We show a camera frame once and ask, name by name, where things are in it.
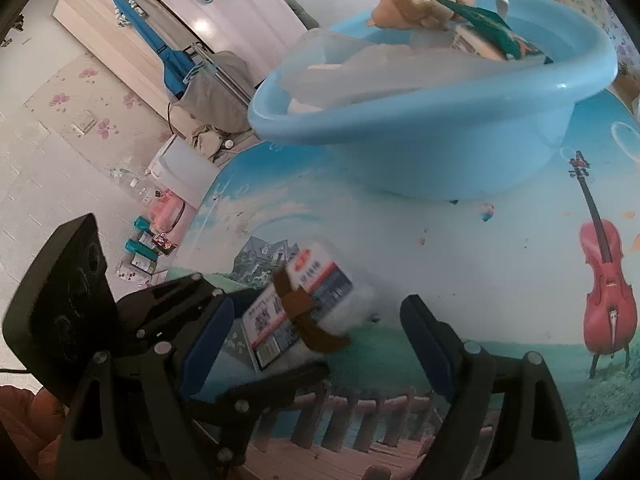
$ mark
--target brown strap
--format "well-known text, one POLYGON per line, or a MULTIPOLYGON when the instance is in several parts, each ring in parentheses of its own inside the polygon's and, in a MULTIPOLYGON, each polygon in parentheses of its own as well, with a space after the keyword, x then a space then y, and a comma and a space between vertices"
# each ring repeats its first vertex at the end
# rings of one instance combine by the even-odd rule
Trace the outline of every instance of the brown strap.
POLYGON ((342 350, 351 343, 347 336, 329 334, 316 325, 309 317, 315 306, 313 299, 302 287, 291 290, 291 281, 286 269, 273 273, 273 285, 293 327, 310 350, 329 354, 342 350))

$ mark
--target stuffed animal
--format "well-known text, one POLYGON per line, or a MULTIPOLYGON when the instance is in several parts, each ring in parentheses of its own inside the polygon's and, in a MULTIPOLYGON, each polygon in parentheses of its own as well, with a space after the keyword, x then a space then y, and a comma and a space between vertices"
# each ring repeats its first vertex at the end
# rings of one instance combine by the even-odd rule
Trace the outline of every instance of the stuffed animal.
MULTIPOLYGON (((475 6, 476 0, 449 0, 475 6)), ((454 12, 435 0, 380 0, 371 13, 373 25, 379 28, 441 28, 447 30, 454 12)))

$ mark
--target gray bag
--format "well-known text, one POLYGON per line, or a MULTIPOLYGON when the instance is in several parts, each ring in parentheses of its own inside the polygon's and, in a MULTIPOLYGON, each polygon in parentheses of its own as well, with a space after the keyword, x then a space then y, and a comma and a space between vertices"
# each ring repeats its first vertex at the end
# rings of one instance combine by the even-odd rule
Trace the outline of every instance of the gray bag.
MULTIPOLYGON (((219 52, 211 56, 250 96, 254 94, 249 67, 233 52, 219 52)), ((205 66, 189 82, 182 98, 174 105, 186 110, 203 124, 210 124, 217 130, 237 134, 251 129, 246 118, 246 108, 205 66)))

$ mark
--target blue plastic basin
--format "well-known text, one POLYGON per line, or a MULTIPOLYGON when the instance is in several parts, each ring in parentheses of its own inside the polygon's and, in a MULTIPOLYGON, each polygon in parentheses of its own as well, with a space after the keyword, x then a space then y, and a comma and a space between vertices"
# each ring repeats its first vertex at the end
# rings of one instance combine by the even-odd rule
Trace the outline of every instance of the blue plastic basin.
MULTIPOLYGON (((274 70, 249 121, 262 139, 327 145, 365 183, 428 200, 473 198, 515 186, 558 150, 574 106, 608 86, 618 61, 609 38, 554 0, 509 0, 507 22, 554 63, 310 114, 287 113, 274 70)), ((495 10, 495 0, 478 0, 495 10)), ((375 43, 409 33, 367 27, 367 14, 333 30, 375 43)))

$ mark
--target red cloth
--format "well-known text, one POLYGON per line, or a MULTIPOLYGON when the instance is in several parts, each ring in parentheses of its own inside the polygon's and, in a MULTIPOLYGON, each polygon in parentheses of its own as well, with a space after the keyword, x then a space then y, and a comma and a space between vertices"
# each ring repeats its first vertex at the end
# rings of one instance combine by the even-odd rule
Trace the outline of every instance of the red cloth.
POLYGON ((34 396, 0 386, 0 424, 42 480, 53 480, 64 421, 62 404, 44 388, 34 396))

